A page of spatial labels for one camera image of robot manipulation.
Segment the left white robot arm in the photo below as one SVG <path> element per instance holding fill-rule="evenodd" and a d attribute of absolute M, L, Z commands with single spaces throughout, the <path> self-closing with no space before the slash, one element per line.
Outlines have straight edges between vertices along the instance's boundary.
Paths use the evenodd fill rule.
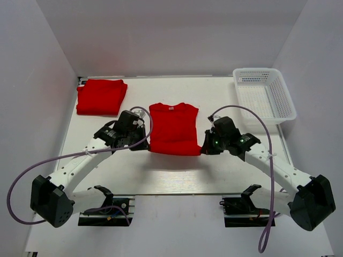
<path fill-rule="evenodd" d="M 205 193 L 215 180 L 197 139 L 198 108 L 154 104 L 123 111 L 101 126 L 81 152 L 32 183 L 31 208 L 59 228 L 73 214 L 128 213 L 119 195 Z"/>

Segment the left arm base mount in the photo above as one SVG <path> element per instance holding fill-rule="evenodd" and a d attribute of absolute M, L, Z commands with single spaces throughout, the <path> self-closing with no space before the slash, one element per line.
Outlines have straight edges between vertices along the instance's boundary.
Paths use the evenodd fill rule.
<path fill-rule="evenodd" d="M 135 212 L 135 197 L 133 196 L 114 196 L 111 207 L 98 211 L 86 211 L 80 213 L 78 226 L 97 226 L 97 227 L 128 227 L 130 226 Z"/>

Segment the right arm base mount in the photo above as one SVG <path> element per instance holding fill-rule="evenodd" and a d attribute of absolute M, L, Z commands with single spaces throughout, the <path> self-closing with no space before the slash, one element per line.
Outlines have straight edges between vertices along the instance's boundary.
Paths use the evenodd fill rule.
<path fill-rule="evenodd" d="M 222 198 L 222 207 L 226 228 L 257 228 L 268 224 L 270 211 L 267 209 L 249 210 L 238 197 Z"/>

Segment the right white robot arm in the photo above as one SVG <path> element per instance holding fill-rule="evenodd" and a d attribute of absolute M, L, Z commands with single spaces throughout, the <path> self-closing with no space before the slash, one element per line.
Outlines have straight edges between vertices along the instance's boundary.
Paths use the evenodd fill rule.
<path fill-rule="evenodd" d="M 268 209 L 287 215 L 302 229 L 312 231 L 335 210 L 329 180 L 323 175 L 313 177 L 272 155 L 261 141 L 250 133 L 242 134 L 233 120 L 222 117 L 205 131 L 202 153 L 219 155 L 228 151 L 243 162 L 274 179 L 284 190 L 276 192 L 253 184 L 241 193 L 242 208 L 250 214 Z"/>

